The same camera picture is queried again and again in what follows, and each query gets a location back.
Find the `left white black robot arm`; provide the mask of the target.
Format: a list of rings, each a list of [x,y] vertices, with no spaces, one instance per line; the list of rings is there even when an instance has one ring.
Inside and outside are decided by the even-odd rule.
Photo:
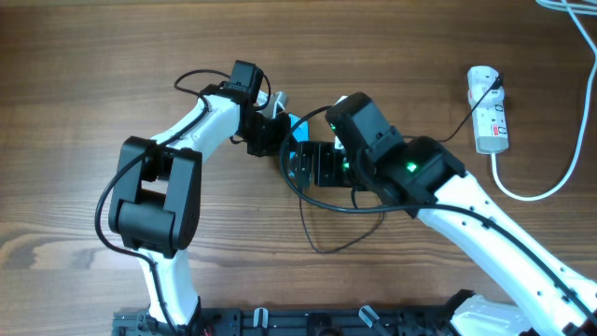
[[[200,335],[201,298],[192,284],[187,248],[199,225],[202,166],[224,142],[273,156],[288,134],[284,92],[253,63],[236,61],[218,84],[195,92],[196,104],[173,127],[122,145],[116,175],[96,211],[109,207],[117,251],[139,259],[150,295],[136,327],[154,335]]]

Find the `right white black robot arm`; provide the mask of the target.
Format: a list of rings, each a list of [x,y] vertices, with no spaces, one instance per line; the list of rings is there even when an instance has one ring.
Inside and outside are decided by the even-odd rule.
[[[539,335],[593,335],[596,283],[547,251],[484,191],[438,141],[406,141],[370,97],[357,92],[323,106],[342,143],[333,186],[358,187],[404,211],[465,252],[521,309]]]

